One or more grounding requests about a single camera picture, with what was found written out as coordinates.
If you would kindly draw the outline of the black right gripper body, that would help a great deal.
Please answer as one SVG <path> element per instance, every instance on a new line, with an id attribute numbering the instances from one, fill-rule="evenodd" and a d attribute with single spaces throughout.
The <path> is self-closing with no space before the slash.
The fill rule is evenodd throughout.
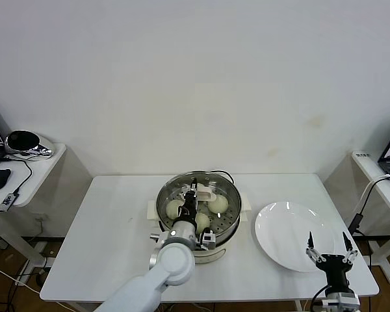
<path id="1" fill-rule="evenodd" d="M 317 260 L 316 267 L 326 275 L 327 288 L 325 293 L 351 293 L 346 273 L 351 270 L 351 264 L 343 255 L 322 254 L 323 260 Z"/>

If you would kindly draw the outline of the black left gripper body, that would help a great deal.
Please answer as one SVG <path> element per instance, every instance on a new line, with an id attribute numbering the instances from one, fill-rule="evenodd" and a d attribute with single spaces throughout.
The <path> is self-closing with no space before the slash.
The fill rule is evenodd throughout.
<path id="1" fill-rule="evenodd" d="M 197 200 L 197 194 L 192 193 L 191 191 L 188 191 L 184 196 L 184 206 L 186 206 L 189 210 L 189 215 L 185 216 L 178 216 L 178 220 L 183 220 L 187 222 L 195 222 L 196 214 L 197 214 L 197 206 L 198 206 L 198 200 Z"/>

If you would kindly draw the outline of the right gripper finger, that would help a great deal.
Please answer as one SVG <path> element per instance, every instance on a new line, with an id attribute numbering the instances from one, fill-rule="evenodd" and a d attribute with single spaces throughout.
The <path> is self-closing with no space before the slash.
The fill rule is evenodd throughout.
<path id="1" fill-rule="evenodd" d="M 343 240 L 346 248 L 346 255 L 342 262 L 351 265 L 358 254 L 358 250 L 353 247 L 351 240 L 347 237 L 345 232 L 343 232 Z"/>
<path id="2" fill-rule="evenodd" d="M 307 240 L 307 248 L 306 248 L 305 252 L 306 252 L 307 256 L 312 260 L 312 262 L 314 262 L 314 263 L 325 262 L 325 258 L 322 256 L 322 254 L 319 253 L 315 249 L 315 245 L 313 242 L 313 236 L 312 236 L 311 231 L 309 232 L 309 238 Z"/>

